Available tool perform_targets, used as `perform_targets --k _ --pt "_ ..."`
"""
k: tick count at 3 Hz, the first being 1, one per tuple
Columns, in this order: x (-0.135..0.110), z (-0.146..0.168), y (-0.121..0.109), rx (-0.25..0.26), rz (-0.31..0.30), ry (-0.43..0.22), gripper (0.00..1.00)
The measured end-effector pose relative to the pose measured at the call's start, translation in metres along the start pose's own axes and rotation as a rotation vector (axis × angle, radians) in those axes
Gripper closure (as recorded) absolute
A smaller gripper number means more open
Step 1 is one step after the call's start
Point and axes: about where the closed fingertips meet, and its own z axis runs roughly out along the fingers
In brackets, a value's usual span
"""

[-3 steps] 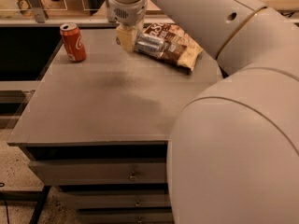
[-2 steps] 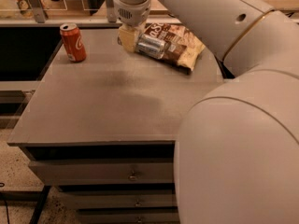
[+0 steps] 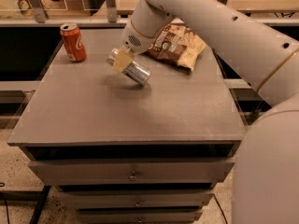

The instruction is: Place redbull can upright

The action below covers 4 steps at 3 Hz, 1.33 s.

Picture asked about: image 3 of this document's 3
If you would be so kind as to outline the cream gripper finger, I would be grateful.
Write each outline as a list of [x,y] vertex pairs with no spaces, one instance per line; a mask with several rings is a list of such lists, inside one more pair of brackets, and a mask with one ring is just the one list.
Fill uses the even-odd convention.
[[129,49],[114,49],[114,52],[116,55],[112,67],[116,72],[122,73],[133,61],[134,55]]

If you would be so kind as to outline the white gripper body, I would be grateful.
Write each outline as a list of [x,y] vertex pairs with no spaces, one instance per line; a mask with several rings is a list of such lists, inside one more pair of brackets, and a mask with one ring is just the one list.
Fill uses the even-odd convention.
[[133,20],[129,20],[122,31],[122,44],[132,53],[140,54],[145,52],[151,45],[155,35],[152,26],[138,26]]

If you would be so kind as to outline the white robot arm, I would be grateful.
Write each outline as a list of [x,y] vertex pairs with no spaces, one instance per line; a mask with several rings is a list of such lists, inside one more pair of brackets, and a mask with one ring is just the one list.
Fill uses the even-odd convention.
[[215,0],[139,0],[114,69],[123,71],[175,18],[271,106],[237,153],[232,224],[299,224],[299,42]]

